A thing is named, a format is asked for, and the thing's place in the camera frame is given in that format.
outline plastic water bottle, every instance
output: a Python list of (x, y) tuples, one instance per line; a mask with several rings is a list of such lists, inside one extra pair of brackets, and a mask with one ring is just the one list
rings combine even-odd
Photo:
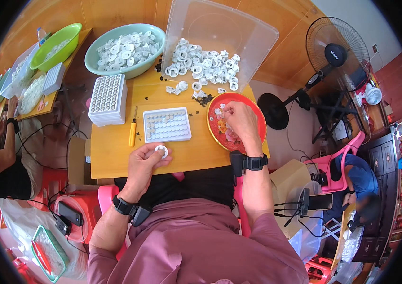
[(45, 42), (45, 36), (46, 36), (45, 30), (42, 29), (41, 27), (39, 27), (37, 29), (37, 38), (38, 38), (38, 43), (40, 44), (40, 46)]

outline black wrist device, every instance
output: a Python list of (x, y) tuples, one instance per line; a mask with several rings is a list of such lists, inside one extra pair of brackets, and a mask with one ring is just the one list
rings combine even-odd
[(128, 203), (122, 198), (118, 198), (117, 195), (113, 197), (113, 204), (117, 212), (122, 215), (130, 215), (133, 227), (141, 225), (152, 213), (152, 208), (138, 203)]
[(13, 123), (13, 126), (15, 128), (15, 134), (18, 134), (18, 132), (20, 131), (20, 127), (18, 126), (18, 121), (16, 119), (14, 119), (14, 118), (9, 118), (9, 119), (7, 119), (5, 127), (7, 127), (7, 125), (9, 123)]
[(249, 157), (238, 150), (230, 152), (230, 162), (234, 173), (234, 186), (237, 185), (237, 177), (242, 176), (243, 170), (262, 170), (269, 163), (266, 154), (263, 157)]

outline yellow screwdriver handle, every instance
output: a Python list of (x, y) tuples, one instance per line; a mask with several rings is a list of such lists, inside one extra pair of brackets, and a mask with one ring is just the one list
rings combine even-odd
[(136, 122), (132, 122), (130, 128), (130, 139), (128, 140), (128, 145), (130, 147), (135, 146), (135, 138), (136, 138)]

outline person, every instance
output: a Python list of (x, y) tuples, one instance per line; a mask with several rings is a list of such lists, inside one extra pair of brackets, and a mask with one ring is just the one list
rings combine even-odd
[[(36, 118), (16, 122), (21, 137), (15, 133), (13, 119), (18, 98), (8, 100), (0, 118), (0, 198), (33, 199), (41, 189), (42, 167), (35, 160), (41, 153), (43, 133), (34, 129), (41, 127)], [(26, 142), (26, 151), (21, 140)]]
[[(224, 117), (250, 157), (263, 157), (257, 117), (243, 103), (230, 102)], [(307, 283), (305, 266), (274, 218), (267, 166), (246, 170), (243, 206), (249, 238), (239, 236), (233, 207), (232, 168), (185, 172), (179, 182), (155, 168), (172, 162), (149, 143), (129, 157), (128, 178), (118, 194), (130, 204), (147, 203), (150, 216), (130, 227), (131, 245), (119, 261), (130, 216), (112, 205), (96, 224), (89, 242), (89, 283)]]
[[(343, 154), (330, 163), (332, 180), (341, 179), (342, 157)], [(373, 170), (361, 157), (346, 153), (345, 178), (348, 187), (332, 193), (332, 208), (324, 210), (324, 223), (332, 218), (341, 219), (343, 211), (352, 203), (356, 203), (356, 211), (359, 212), (361, 224), (372, 222), (380, 212), (380, 198), (377, 195), (378, 180)]]

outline blue shirt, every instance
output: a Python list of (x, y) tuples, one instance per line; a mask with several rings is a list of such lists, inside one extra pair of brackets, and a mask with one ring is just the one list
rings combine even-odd
[[(341, 168), (342, 157), (343, 154), (335, 158), (335, 164), (339, 169)], [(376, 179), (373, 170), (364, 159), (352, 154), (346, 154), (345, 166), (347, 165), (353, 166), (348, 173), (348, 177), (351, 179), (354, 186), (357, 199), (360, 199), (360, 196), (365, 196), (363, 193), (366, 192), (378, 194), (378, 180)]]

